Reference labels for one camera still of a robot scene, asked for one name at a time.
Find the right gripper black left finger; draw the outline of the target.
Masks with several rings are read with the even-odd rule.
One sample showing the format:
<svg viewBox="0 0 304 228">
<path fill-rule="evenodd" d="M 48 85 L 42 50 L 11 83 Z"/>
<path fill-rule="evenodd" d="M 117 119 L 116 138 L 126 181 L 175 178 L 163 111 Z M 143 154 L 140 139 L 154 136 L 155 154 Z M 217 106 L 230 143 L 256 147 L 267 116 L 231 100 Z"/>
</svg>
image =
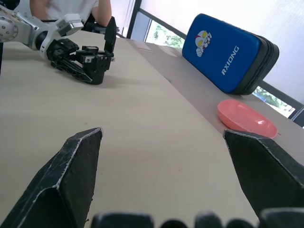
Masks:
<svg viewBox="0 0 304 228">
<path fill-rule="evenodd" d="M 93 200 L 102 128 L 78 132 L 37 172 L 2 228 L 83 228 Z"/>
</svg>

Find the black pointed finger of the left gripper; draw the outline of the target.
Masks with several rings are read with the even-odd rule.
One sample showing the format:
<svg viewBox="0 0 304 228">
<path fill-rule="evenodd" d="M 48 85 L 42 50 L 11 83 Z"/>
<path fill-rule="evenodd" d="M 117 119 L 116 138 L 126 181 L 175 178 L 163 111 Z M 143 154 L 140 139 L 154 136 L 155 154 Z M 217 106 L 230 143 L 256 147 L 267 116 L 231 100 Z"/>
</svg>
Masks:
<svg viewBox="0 0 304 228">
<path fill-rule="evenodd" d="M 86 83 L 91 83 L 92 79 L 85 73 L 85 71 L 76 63 L 70 61 L 67 58 L 52 60 L 51 66 L 60 70 L 65 71 L 72 77 Z"/>
</svg>

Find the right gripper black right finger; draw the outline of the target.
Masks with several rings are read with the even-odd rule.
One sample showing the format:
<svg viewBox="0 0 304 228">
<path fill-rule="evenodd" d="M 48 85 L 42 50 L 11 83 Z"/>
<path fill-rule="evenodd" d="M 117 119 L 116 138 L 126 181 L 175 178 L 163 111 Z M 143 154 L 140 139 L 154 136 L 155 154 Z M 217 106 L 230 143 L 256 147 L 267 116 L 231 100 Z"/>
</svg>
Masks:
<svg viewBox="0 0 304 228">
<path fill-rule="evenodd" d="M 271 138 L 226 130 L 240 186 L 259 216 L 264 209 L 304 206 L 304 167 Z"/>
</svg>

